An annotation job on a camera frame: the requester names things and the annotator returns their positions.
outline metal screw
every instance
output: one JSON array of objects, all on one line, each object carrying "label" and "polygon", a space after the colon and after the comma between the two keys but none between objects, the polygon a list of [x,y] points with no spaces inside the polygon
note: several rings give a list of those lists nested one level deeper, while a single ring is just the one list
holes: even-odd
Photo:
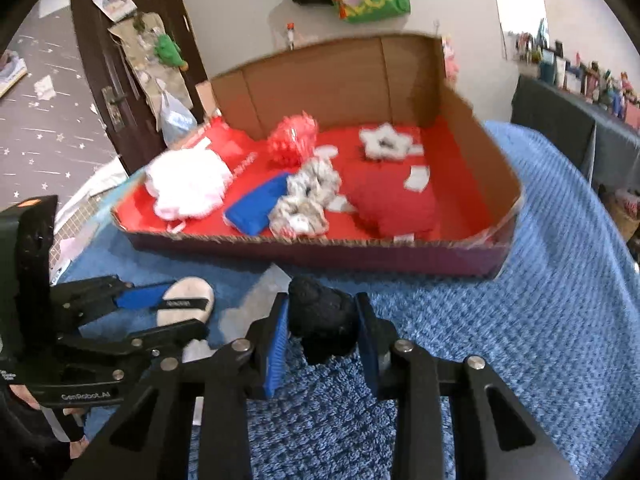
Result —
[{"label": "metal screw", "polygon": [[471,366],[474,370],[482,370],[486,365],[486,361],[479,355],[471,355],[466,359],[466,364]]},{"label": "metal screw", "polygon": [[246,352],[251,348],[251,341],[248,339],[236,339],[231,343],[231,348],[236,352]]},{"label": "metal screw", "polygon": [[411,341],[407,341],[407,339],[398,339],[394,346],[396,350],[405,354],[414,349],[414,344]]},{"label": "metal screw", "polygon": [[178,367],[178,359],[175,357],[165,357],[160,361],[160,369],[165,372],[170,372],[171,370],[175,370]]}]

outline white plastic bag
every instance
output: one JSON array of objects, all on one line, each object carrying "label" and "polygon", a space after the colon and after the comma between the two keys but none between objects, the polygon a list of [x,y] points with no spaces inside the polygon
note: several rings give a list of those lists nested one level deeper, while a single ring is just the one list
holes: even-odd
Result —
[{"label": "white plastic bag", "polygon": [[171,146],[182,139],[197,125],[198,121],[189,109],[163,89],[160,105],[160,127],[166,145]]}]

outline poster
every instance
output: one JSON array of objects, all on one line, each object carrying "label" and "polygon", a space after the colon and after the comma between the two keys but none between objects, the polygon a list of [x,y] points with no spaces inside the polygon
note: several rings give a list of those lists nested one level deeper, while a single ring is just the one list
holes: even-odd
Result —
[{"label": "poster", "polygon": [[136,10],[133,0],[93,0],[94,4],[116,23]]}]

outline green plush toy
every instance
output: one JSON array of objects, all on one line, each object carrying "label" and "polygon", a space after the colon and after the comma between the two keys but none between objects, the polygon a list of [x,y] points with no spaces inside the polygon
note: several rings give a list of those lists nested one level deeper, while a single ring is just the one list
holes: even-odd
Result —
[{"label": "green plush toy", "polygon": [[158,36],[154,52],[165,65],[177,66],[182,72],[189,69],[189,64],[180,57],[180,47],[168,34]]}]

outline star patterned wallpaper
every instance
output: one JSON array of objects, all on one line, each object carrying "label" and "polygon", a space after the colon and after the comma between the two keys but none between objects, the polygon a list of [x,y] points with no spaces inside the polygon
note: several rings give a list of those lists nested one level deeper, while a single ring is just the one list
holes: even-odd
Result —
[{"label": "star patterned wallpaper", "polygon": [[[37,6],[9,47],[28,74],[0,98],[0,209],[44,194],[64,205],[116,156],[76,45],[71,10],[39,18]],[[34,83],[50,75],[55,97],[39,99]]]}]

